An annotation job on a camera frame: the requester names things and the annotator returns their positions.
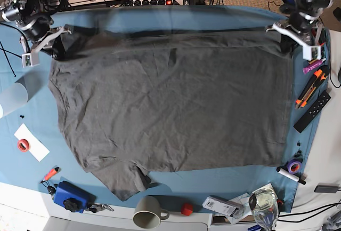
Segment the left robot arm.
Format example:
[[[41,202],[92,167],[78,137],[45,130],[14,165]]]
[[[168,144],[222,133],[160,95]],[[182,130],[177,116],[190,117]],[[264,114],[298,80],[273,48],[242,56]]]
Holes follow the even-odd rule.
[[[289,37],[302,47],[303,59],[320,60],[322,44],[320,39],[324,24],[320,20],[325,9],[332,6],[334,0],[282,0],[280,12],[286,19],[268,26],[266,31],[277,31]]]

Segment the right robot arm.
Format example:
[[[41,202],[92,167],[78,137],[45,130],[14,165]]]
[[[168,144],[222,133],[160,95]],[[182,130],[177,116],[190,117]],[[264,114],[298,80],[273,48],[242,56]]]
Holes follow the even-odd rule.
[[[66,27],[53,28],[52,15],[60,12],[67,0],[58,0],[58,4],[48,0],[4,0],[1,3],[1,25],[13,28],[20,33],[19,42],[23,47],[24,66],[33,66],[39,62],[39,53],[44,52],[55,60],[65,58],[62,34],[70,34]]]

